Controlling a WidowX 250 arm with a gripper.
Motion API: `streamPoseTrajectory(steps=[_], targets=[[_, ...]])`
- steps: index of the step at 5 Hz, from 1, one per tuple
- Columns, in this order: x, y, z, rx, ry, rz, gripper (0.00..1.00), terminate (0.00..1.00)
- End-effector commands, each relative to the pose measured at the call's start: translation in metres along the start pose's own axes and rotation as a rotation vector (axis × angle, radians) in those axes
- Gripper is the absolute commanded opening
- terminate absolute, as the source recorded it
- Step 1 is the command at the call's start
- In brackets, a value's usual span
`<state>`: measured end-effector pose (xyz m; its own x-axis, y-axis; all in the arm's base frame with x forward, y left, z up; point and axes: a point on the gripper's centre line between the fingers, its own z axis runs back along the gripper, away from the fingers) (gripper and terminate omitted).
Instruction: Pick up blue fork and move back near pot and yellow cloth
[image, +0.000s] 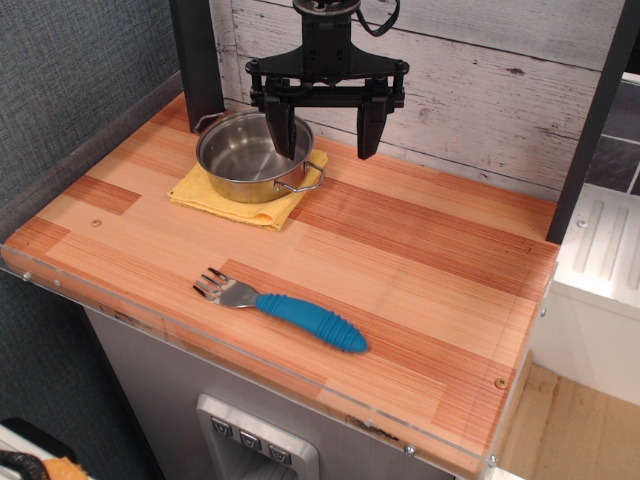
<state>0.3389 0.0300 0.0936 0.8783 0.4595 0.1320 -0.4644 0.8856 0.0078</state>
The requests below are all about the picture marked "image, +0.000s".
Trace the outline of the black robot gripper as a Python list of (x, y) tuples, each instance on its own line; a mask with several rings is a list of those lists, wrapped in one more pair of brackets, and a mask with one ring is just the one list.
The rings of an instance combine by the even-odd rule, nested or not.
[(359, 9), (299, 9), (302, 44), (287, 53), (252, 59), (251, 104), (264, 111), (280, 155), (295, 158), (293, 107), (358, 108), (357, 151), (366, 160), (376, 154), (387, 120), (387, 109), (402, 108), (403, 60), (365, 52), (352, 43), (352, 18), (374, 37), (386, 34), (399, 11), (373, 29)]

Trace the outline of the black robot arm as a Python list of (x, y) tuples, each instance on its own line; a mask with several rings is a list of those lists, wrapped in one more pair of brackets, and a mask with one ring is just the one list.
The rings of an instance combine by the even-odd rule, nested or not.
[(367, 53), (352, 43), (352, 17), (367, 33), (380, 37), (398, 19), (400, 3), (382, 26), (373, 30), (359, 1), (295, 1), (301, 16), (302, 44), (280, 55), (252, 59), (251, 105), (264, 113), (276, 151), (294, 156), (295, 109), (355, 108), (357, 154), (376, 154), (387, 117), (405, 101), (404, 77), (409, 64)]

